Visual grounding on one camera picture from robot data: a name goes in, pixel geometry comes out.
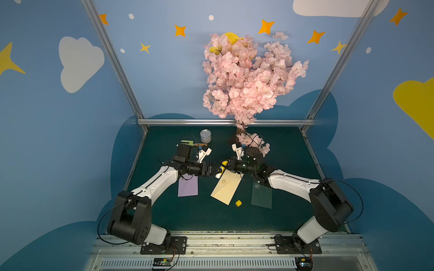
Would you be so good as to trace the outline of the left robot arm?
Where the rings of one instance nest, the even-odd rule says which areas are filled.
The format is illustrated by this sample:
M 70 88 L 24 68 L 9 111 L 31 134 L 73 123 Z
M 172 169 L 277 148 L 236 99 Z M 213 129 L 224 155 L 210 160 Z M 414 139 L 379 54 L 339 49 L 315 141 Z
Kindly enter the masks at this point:
M 199 150 L 197 159 L 190 160 L 192 148 L 178 144 L 172 160 L 164 163 L 153 177 L 130 192 L 118 194 L 107 225 L 108 234 L 136 245 L 170 245 L 170 231 L 151 223 L 153 204 L 184 175 L 207 177 L 221 172 L 212 163 L 203 161 L 212 149 L 204 146 Z

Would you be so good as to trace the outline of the cream yellow envelope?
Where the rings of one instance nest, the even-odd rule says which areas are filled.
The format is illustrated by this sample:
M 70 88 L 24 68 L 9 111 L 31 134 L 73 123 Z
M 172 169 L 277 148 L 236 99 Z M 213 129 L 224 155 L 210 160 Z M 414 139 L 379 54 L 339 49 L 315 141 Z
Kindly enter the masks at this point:
M 219 182 L 211 193 L 214 199 L 229 205 L 241 180 L 242 174 L 226 170 L 220 177 Z

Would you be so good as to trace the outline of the dark green envelope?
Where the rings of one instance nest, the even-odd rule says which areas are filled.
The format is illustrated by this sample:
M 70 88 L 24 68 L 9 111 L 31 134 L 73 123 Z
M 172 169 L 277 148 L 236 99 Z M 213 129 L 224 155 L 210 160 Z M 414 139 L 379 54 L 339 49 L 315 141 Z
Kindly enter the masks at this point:
M 253 182 L 251 204 L 257 207 L 272 209 L 272 189 L 258 182 Z

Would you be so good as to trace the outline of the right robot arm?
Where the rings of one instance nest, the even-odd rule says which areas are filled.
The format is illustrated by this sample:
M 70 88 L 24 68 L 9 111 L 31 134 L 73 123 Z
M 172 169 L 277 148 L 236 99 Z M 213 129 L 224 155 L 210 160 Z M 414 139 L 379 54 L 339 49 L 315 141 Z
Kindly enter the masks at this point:
M 296 247 L 306 247 L 328 232 L 337 232 L 353 213 L 353 205 L 336 180 L 309 179 L 267 166 L 257 147 L 233 144 L 232 150 L 236 157 L 230 158 L 223 166 L 225 170 L 251 175 L 261 185 L 293 194 L 311 204 L 313 217 L 292 235 Z

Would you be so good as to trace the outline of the yellow glue stick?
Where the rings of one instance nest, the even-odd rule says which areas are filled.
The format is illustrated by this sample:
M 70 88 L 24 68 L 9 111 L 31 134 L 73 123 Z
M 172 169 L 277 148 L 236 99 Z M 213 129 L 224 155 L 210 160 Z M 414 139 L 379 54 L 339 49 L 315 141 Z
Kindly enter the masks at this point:
M 226 161 L 223 161 L 223 162 L 220 164 L 220 172 L 219 172 L 218 174 L 215 175 L 215 177 L 216 177 L 217 179 L 220 179 L 220 178 L 221 178 L 222 174 L 225 172 L 225 170 L 226 170 L 226 168 L 227 168 L 227 166 L 228 166 L 228 163 L 229 163 L 229 161 L 226 160 Z

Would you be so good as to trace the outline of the purple envelope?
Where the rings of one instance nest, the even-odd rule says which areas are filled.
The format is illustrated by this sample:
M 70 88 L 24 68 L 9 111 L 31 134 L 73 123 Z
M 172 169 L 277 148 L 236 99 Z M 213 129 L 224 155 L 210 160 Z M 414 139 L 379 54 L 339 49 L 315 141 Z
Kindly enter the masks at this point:
M 198 195 L 198 177 L 185 174 L 178 180 L 178 197 L 197 196 Z

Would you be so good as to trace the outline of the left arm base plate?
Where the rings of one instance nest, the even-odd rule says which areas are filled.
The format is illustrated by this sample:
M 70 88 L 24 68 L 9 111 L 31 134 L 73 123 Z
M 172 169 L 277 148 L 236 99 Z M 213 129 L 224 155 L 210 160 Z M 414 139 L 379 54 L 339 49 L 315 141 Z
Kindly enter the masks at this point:
M 141 246 L 141 255 L 185 255 L 188 238 L 185 236 L 174 236 L 166 238 L 161 245 L 144 243 Z

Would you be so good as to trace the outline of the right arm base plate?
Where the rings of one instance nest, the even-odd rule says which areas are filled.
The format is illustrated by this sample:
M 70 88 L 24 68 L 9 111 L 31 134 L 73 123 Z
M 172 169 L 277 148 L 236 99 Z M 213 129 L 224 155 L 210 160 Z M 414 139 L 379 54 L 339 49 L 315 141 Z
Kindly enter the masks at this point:
M 297 238 L 277 234 L 273 237 L 273 240 L 278 254 L 322 254 L 321 245 L 317 239 L 312 243 L 304 243 Z

